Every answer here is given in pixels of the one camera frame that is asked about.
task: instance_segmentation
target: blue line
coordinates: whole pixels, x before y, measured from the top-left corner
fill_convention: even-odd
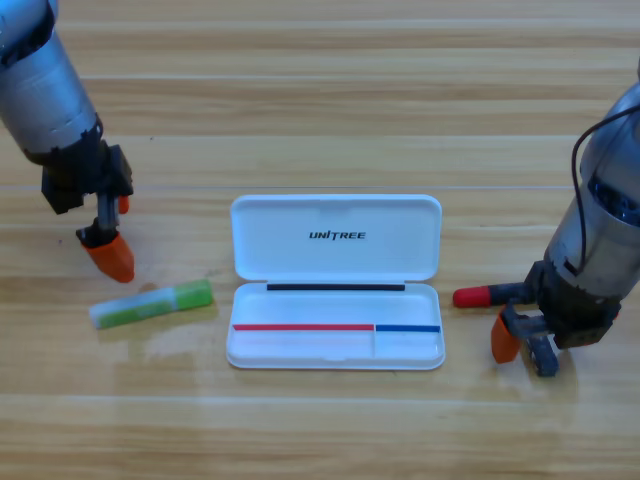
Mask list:
[[[437,325],[376,325],[376,332],[440,333]]]

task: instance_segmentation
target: black cable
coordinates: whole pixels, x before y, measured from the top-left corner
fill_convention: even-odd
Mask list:
[[[580,145],[584,142],[589,135],[598,130],[599,128],[604,127],[605,125],[610,124],[611,122],[615,122],[619,118],[625,117],[627,115],[631,115],[632,113],[639,112],[640,105],[635,105],[633,107],[627,108],[621,112],[616,113],[615,115],[611,115],[610,117],[605,118],[604,120],[596,123],[595,125],[589,127],[589,129],[584,132],[576,144],[573,146],[573,152],[571,152],[571,175],[573,176],[573,189],[576,192],[576,202],[578,204],[578,214],[580,215],[580,231],[582,238],[582,250],[580,252],[580,265],[578,266],[576,274],[582,272],[584,269],[584,264],[587,258],[587,226],[584,218],[584,204],[582,203],[582,195],[580,194],[580,185],[578,185],[578,150],[580,150]]]

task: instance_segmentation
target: black strip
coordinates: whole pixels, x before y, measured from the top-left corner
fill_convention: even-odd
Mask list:
[[[573,266],[573,264],[569,261],[568,258],[565,258],[564,260],[564,268],[566,268],[567,271],[574,277],[578,276],[578,269]]]
[[[323,290],[323,291],[385,291],[385,292],[404,292],[405,285],[384,285],[384,284],[357,284],[357,283],[276,283],[267,284],[267,290],[282,291],[282,290]]]

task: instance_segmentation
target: red marker cap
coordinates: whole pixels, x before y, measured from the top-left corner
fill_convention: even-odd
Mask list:
[[[458,308],[490,307],[491,292],[488,286],[461,288],[454,292],[453,304]]]

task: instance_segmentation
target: glue stick cap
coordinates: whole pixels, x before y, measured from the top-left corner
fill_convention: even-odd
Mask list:
[[[206,278],[177,285],[173,290],[178,310],[204,307],[213,302],[211,284]]]

